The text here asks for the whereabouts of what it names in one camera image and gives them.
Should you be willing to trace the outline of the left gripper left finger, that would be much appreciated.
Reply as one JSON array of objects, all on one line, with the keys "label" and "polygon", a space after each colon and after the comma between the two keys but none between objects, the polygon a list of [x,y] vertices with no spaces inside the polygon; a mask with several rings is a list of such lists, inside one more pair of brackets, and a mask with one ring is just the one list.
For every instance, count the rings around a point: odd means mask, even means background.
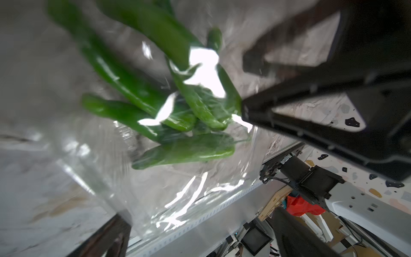
[{"label": "left gripper left finger", "polygon": [[125,257],[131,225],[116,214],[68,257]]}]

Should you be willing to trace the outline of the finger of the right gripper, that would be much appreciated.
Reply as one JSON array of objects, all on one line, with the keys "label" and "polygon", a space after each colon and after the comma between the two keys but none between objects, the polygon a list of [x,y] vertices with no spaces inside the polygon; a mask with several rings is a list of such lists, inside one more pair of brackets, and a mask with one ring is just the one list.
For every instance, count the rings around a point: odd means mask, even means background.
[{"label": "finger of the right gripper", "polygon": [[337,13],[343,1],[316,1],[268,28],[243,53],[243,71],[260,77],[293,77],[310,66],[298,64],[307,34]]},{"label": "finger of the right gripper", "polygon": [[[295,102],[344,94],[363,123],[344,128],[327,121],[288,115]],[[289,80],[243,100],[246,122],[298,139],[363,170],[391,180],[411,176],[411,73],[401,71],[347,80],[306,76]]]}]

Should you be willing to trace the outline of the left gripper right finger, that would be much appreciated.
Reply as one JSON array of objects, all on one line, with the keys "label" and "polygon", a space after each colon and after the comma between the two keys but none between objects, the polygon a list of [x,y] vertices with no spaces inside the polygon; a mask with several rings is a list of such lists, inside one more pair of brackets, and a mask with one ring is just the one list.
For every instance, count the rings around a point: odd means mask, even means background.
[{"label": "left gripper right finger", "polygon": [[283,257],[339,256],[281,207],[273,211],[272,228]]}]

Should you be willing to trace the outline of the green peppers from container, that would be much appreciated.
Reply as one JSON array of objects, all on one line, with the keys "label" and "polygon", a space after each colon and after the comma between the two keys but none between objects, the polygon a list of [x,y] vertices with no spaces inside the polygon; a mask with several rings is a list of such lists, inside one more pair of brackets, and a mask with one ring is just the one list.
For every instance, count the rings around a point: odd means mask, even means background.
[{"label": "green peppers from container", "polygon": [[66,30],[94,71],[124,100],[84,94],[96,116],[128,126],[156,142],[132,160],[135,170],[230,157],[236,140],[226,133],[241,115],[241,97],[219,63],[219,30],[202,44],[173,14],[168,1],[97,1],[100,11],[141,32],[165,54],[175,91],[129,68],[92,28],[75,1],[47,1],[49,17]]}]

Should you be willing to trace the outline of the clear container peppers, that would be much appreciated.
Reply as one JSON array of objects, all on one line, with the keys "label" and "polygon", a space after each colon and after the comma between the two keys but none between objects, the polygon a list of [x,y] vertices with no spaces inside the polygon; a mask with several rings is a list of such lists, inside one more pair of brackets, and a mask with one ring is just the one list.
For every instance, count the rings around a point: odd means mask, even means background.
[{"label": "clear container peppers", "polygon": [[271,138],[241,120],[243,76],[220,65],[218,33],[211,47],[177,51],[187,71],[134,40],[144,65],[133,67],[96,30],[96,12],[82,1],[46,3],[87,64],[80,72],[95,80],[68,84],[79,92],[49,137],[66,172],[142,239],[160,237],[252,185]]}]

